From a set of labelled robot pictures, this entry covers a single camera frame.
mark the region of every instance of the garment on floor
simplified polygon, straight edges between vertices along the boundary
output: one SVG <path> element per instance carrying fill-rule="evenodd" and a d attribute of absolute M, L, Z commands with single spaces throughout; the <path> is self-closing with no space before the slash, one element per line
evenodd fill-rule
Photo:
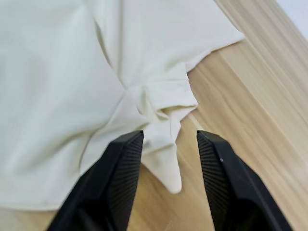
<path fill-rule="evenodd" d="M 56 209 L 117 136 L 181 190 L 186 72 L 243 38 L 212 0 L 0 0 L 0 206 Z"/>

